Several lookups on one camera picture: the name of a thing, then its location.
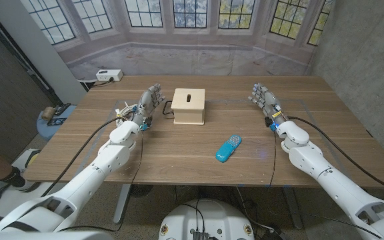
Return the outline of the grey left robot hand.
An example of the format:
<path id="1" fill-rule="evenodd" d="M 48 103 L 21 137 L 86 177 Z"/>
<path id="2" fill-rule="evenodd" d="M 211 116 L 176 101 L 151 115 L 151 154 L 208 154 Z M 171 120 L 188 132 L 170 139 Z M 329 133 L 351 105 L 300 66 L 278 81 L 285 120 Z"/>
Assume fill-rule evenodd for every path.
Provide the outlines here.
<path id="1" fill-rule="evenodd" d="M 156 83 L 148 90 L 144 91 L 138 104 L 136 112 L 134 112 L 131 120 L 138 124 L 142 130 L 146 130 L 151 127 L 153 120 L 153 112 L 165 100 L 161 92 L 161 86 Z"/>

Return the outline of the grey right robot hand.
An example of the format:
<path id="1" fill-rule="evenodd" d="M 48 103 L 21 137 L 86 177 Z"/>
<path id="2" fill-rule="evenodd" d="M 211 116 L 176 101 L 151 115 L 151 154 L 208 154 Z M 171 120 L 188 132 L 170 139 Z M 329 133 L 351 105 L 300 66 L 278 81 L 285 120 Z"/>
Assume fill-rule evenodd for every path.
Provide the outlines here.
<path id="1" fill-rule="evenodd" d="M 287 119 L 282 113 L 280 102 L 274 94 L 261 83 L 255 83 L 251 96 L 248 99 L 256 104 L 263 112 L 263 114 L 270 118 L 276 124 L 286 122 Z"/>

